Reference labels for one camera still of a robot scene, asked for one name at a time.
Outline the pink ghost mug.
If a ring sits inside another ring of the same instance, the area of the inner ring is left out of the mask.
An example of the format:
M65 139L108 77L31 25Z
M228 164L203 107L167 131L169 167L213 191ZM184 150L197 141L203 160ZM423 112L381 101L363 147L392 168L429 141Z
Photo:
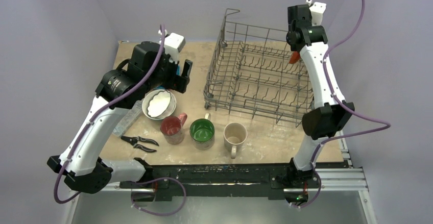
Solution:
M167 143L177 145L183 141L185 136L183 126L186 120L187 114L181 113L179 116L168 116L162 121L160 131L164 135Z

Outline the white scalloped teal bowl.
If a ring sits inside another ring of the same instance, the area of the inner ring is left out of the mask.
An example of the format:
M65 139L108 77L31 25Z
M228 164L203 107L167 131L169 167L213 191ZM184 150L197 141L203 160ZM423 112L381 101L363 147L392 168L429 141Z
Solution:
M170 91L164 89L153 90L144 97L142 111L149 119L163 120L173 114L176 104L176 98Z

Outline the green floral mug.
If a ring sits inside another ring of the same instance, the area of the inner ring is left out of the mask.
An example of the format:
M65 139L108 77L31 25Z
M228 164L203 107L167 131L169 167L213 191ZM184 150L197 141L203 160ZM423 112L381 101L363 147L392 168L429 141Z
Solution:
M211 122L211 114L206 113L204 118L195 120L189 128L190 136L199 150L208 150L214 144L215 127Z

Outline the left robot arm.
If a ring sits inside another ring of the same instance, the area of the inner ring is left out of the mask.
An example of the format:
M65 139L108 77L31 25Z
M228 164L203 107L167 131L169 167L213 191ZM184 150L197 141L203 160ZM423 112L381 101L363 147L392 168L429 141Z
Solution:
M189 83L192 61L186 60L181 74L178 55L184 41L144 41L132 56L104 74L96 88L91 109L73 142L60 155L51 156L47 165L71 190L97 193L112 182L130 181L148 187L152 174L144 160L109 161L100 153L120 120L135 103L155 87L184 93Z

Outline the cream dragon mug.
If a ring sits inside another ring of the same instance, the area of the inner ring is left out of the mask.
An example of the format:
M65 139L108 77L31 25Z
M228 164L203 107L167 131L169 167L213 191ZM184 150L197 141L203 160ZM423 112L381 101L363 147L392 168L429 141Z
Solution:
M225 126L223 131L224 147L230 153L231 159L236 158L247 137L248 132L243 124L232 122Z

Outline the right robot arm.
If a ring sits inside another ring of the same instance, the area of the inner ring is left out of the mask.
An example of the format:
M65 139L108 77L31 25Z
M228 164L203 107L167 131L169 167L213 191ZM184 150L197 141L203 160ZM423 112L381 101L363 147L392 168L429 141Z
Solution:
M345 126L354 111L354 104L346 102L337 90L332 66L325 56L329 49L325 29L321 26L325 9L324 3L295 5L287 9L286 41L307 68L314 108L302 117L305 136L281 179L285 186L298 187L314 177L315 162L326 140Z

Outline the orange red plate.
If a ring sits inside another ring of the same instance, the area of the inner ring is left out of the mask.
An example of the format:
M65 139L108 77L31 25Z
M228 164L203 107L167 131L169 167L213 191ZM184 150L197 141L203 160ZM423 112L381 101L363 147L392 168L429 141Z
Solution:
M293 52L289 63L295 64L301 59L299 52Z

